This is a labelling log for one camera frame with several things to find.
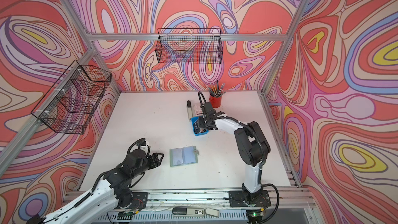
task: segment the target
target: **blue box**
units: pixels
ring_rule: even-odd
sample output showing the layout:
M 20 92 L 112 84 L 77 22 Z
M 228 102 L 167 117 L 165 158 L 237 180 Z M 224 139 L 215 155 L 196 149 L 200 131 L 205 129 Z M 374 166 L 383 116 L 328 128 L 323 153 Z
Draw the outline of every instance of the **blue box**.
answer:
M 192 130 L 193 130 L 193 134 L 195 134 L 195 136 L 200 136 L 200 135 L 205 135 L 209 132 L 209 130 L 206 130 L 205 132 L 202 133 L 195 133 L 195 127 L 193 126 L 193 124 L 199 119 L 199 117 L 193 117 L 191 118 L 191 123 L 192 123 Z

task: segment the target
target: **patterned wall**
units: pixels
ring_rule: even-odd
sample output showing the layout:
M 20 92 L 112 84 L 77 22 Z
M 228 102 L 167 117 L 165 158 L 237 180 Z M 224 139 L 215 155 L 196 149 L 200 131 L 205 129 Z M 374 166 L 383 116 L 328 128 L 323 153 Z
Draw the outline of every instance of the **patterned wall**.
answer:
M 398 223 L 398 0 L 311 0 L 267 98 L 326 223 Z
M 238 41 L 236 51 L 224 42 L 222 64 L 158 63 L 154 41 L 97 41 L 122 91 L 200 90 L 217 80 L 226 89 L 260 90 L 281 42 Z
M 85 52 L 59 0 L 0 0 L 0 149 L 62 71 Z M 41 126 L 0 178 L 0 223 L 26 223 L 73 190 L 116 101 L 108 89 L 84 135 Z
M 219 27 L 224 33 L 286 33 L 299 0 L 72 0 L 89 32 L 157 33 L 157 28 Z M 156 42 L 96 45 L 122 91 L 259 90 L 280 42 L 224 42 L 221 65 L 157 64 Z

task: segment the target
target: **red cup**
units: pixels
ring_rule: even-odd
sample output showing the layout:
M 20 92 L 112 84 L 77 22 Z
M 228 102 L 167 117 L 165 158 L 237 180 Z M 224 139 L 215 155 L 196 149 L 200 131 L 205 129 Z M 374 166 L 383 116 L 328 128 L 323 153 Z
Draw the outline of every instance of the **red cup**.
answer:
M 213 108 L 217 108 L 217 107 L 220 107 L 221 106 L 221 98 L 222 98 L 222 96 L 220 96 L 220 97 L 213 97 L 213 96 L 210 96 L 210 98 L 209 98 L 209 102 L 211 103 L 211 105 L 213 106 Z

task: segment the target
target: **pen cup with pens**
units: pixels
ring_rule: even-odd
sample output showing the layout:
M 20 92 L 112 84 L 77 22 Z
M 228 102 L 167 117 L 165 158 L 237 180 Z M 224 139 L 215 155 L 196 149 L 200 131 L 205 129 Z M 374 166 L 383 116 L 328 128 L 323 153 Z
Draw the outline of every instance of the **pen cup with pens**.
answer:
M 224 88 L 225 83 L 221 85 L 221 87 L 218 86 L 218 81 L 217 84 L 210 85 L 210 87 L 207 87 L 210 93 L 210 98 L 209 102 L 213 106 L 213 108 L 217 108 L 221 106 L 221 97 L 225 92 L 222 91 Z

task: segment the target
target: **wire basket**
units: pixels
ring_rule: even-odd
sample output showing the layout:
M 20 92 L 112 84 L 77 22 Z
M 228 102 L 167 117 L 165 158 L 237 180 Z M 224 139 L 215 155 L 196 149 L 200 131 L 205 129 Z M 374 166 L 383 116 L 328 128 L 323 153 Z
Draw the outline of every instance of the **wire basket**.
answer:
M 222 41 L 219 28 L 159 28 L 158 63 L 221 64 Z
M 111 79 L 110 72 L 79 65 L 40 115 L 34 115 L 34 110 L 31 113 L 54 132 L 83 134 Z

